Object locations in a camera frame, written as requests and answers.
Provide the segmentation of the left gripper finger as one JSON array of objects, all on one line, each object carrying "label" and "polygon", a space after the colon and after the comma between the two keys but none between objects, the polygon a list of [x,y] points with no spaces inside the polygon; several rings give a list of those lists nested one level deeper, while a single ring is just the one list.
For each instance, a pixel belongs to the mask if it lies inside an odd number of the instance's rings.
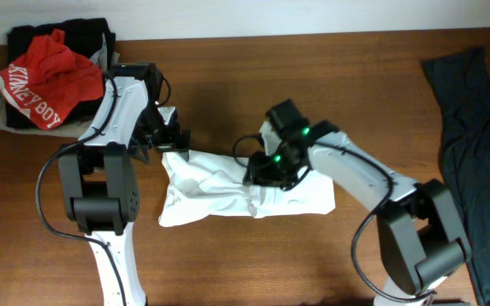
[{"label": "left gripper finger", "polygon": [[191,131],[183,130],[179,137],[179,155],[186,161],[190,158]]},{"label": "left gripper finger", "polygon": [[145,145],[130,145],[128,147],[128,154],[131,158],[144,164],[150,163],[149,148]]}]

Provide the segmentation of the white t-shirt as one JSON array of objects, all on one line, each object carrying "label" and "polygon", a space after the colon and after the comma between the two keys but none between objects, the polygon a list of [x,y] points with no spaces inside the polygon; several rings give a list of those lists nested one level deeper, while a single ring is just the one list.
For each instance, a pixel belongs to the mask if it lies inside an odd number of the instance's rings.
[{"label": "white t-shirt", "polygon": [[158,223],[174,227],[208,216],[265,218],[328,214],[336,208],[333,181],[316,171],[295,188],[242,183],[245,168],[229,156],[191,150],[185,159],[176,152],[162,155],[169,178]]}]

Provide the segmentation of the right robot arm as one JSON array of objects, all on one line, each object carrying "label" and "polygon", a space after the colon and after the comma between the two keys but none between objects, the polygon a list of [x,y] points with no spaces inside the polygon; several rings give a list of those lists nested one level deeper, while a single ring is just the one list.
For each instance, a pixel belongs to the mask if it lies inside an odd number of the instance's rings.
[{"label": "right robot arm", "polygon": [[[350,247],[354,268],[375,292],[376,305],[430,305],[436,288],[471,258],[448,187],[420,183],[390,169],[330,122],[264,121],[253,135],[262,149],[246,166],[245,184],[288,191],[312,171],[323,174],[367,209]],[[388,279],[377,287],[362,270],[358,242],[377,223],[380,256]]]}]

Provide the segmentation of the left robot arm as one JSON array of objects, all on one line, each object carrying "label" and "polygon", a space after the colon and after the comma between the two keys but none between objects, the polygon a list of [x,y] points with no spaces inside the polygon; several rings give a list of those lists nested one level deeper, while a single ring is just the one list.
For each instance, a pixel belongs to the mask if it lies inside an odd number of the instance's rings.
[{"label": "left robot arm", "polygon": [[57,155],[67,217],[92,248],[106,305],[145,306],[136,267],[134,222],[140,191],[132,161],[150,150],[187,159],[191,133],[161,95],[168,80],[153,63],[116,64],[85,133]]}]

